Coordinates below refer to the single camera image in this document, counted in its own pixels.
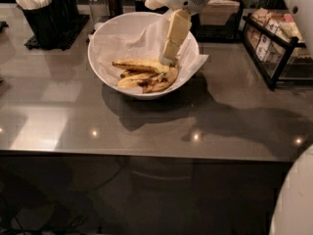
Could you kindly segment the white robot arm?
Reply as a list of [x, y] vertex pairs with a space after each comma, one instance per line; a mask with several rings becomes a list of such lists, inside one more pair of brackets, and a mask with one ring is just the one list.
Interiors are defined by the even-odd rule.
[[[199, 13], [208, 0], [147, 0], [150, 9], [166, 6]], [[313, 0], [284, 0], [304, 39], [313, 49]], [[280, 190], [269, 235], [312, 235], [313, 152], [307, 149], [292, 165]]]

